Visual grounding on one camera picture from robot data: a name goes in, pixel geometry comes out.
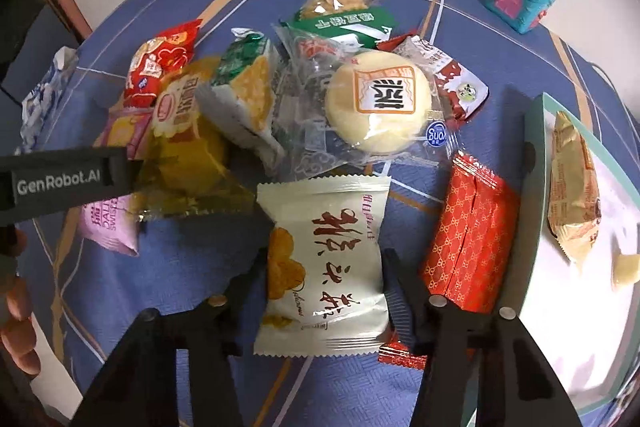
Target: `round table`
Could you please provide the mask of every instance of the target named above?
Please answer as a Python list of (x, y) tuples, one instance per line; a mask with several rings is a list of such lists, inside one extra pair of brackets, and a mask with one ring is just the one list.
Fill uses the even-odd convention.
[[(79, 49), (79, 66), (59, 111), (47, 121), (39, 148), (89, 146), (124, 89), (132, 54), (158, 32), (205, 14), (196, 58), (221, 54), (235, 26), (274, 37), (271, 27), (305, 0), (126, 0)], [(638, 133), (612, 87), (543, 26), (515, 33), (482, 0), (382, 0), (398, 22), (394, 34), (418, 28), (473, 71), (490, 95), (461, 131), (466, 149), (519, 191), (523, 115), (546, 91), (590, 128), (640, 188)], [(266, 181), (258, 160), (238, 152), (232, 169), (250, 188)], [(449, 173), (392, 166), (392, 190), (380, 246), (394, 247), (415, 266), (428, 247)], [(190, 309), (223, 291), (267, 244), (271, 223), (254, 216), (203, 216), (146, 223), (140, 256), (107, 251), (75, 235), (77, 211), (44, 216), (21, 227), (30, 237), (20, 260), (35, 313), (49, 342), (81, 391), (144, 308)], [(248, 300), (245, 356), (233, 361), (245, 424), (259, 426), (408, 425), (421, 372), (377, 362), (376, 355), (278, 359), (251, 354), (264, 287)], [(178, 389), (186, 395), (186, 359), (178, 359)], [(190, 424), (186, 400), (180, 418)]]

